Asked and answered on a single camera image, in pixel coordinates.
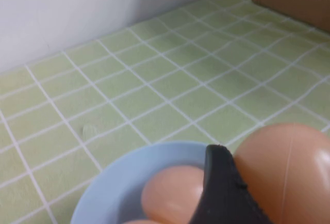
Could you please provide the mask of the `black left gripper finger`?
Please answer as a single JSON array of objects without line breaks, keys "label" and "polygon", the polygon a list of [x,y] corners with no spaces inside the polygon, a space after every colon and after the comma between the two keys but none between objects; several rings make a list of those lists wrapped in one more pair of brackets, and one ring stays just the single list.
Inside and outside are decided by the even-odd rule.
[{"label": "black left gripper finger", "polygon": [[232,154],[221,145],[205,152],[203,192],[190,223],[271,223],[241,177]]}]

